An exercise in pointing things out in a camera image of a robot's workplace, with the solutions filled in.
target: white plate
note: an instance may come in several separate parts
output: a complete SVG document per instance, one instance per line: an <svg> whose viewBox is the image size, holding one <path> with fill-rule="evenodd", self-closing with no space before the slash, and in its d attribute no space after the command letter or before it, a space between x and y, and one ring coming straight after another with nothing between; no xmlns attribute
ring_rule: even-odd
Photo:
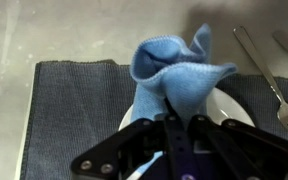
<svg viewBox="0 0 288 180"><path fill-rule="evenodd" d="M207 114L216 124L221 124L223 120L232 118L254 127L252 119L245 110L229 95L214 88L206 100ZM123 117L119 130L130 124L133 106L131 106ZM128 180L139 179L141 173L134 172Z"/></svg>

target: screw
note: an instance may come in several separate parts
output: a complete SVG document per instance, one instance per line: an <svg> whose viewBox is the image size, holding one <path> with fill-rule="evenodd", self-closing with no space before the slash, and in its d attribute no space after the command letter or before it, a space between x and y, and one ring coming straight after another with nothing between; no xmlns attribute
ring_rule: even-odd
<svg viewBox="0 0 288 180"><path fill-rule="evenodd" d="M168 120L170 120L170 121L175 121L176 118L175 118L174 116L170 116L170 117L168 118Z"/></svg>
<svg viewBox="0 0 288 180"><path fill-rule="evenodd" d="M101 172L103 174L109 174L113 171L113 166L111 164L104 164L102 167L101 167Z"/></svg>
<svg viewBox="0 0 288 180"><path fill-rule="evenodd" d="M81 169L82 170L89 170L92 167L92 162L89 160L83 161L81 164Z"/></svg>
<svg viewBox="0 0 288 180"><path fill-rule="evenodd" d="M233 122L233 121L229 121L229 122L228 122L228 125L229 125L229 126L236 126L235 122Z"/></svg>
<svg viewBox="0 0 288 180"><path fill-rule="evenodd" d="M260 178L251 176L251 177L248 177L247 180L260 180Z"/></svg>
<svg viewBox="0 0 288 180"><path fill-rule="evenodd" d="M190 174L184 174L182 176L182 180L195 180L194 176L190 175Z"/></svg>
<svg viewBox="0 0 288 180"><path fill-rule="evenodd" d="M197 120L199 120L199 121L204 121L205 118L204 118L203 116L199 116L199 117L197 117Z"/></svg>
<svg viewBox="0 0 288 180"><path fill-rule="evenodd" d="M147 125L150 125L150 124L151 124L150 121L144 121L144 122L143 122L143 125L144 125L144 126L147 126Z"/></svg>

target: blue napkin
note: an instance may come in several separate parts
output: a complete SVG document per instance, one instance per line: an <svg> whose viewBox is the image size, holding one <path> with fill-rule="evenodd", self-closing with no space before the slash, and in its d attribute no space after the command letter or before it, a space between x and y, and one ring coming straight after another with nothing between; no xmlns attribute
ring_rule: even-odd
<svg viewBox="0 0 288 180"><path fill-rule="evenodd" d="M139 118L154 120L167 113L164 99L187 126L196 113L206 114L206 97L222 78L235 73L232 63L210 65L211 30L207 24L196 32L190 47L177 36L160 36L141 43L130 66L137 82L131 122ZM143 173L160 155L141 166Z"/></svg>

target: fork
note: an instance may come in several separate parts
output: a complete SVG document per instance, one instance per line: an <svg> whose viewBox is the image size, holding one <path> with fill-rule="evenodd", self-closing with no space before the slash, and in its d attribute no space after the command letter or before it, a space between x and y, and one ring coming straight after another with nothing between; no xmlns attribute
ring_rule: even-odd
<svg viewBox="0 0 288 180"><path fill-rule="evenodd" d="M248 35L246 29L243 26L239 26L235 28L234 34L237 37L238 41L241 43L243 48L246 50L248 55L253 59L255 64L258 66L258 68L263 73L265 79L270 84L272 90L274 91L275 95L280 101L280 107L277 112L277 117L282 123L282 125L288 130L288 103L285 101L282 92L278 88L276 81L273 78L272 73L268 69L267 65L262 59L262 56L257 51L254 43L252 42L250 36Z"/></svg>

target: gray placemat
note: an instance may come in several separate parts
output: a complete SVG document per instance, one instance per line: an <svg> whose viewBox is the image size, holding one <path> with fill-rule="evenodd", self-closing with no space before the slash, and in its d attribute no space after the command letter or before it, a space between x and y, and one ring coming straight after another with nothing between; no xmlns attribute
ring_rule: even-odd
<svg viewBox="0 0 288 180"><path fill-rule="evenodd" d="M288 101L288 79L276 78ZM68 180L69 166L118 130L133 101L129 66L42 62L36 65L21 180ZM260 129L288 139L278 100L262 76L234 75L217 87L238 101Z"/></svg>

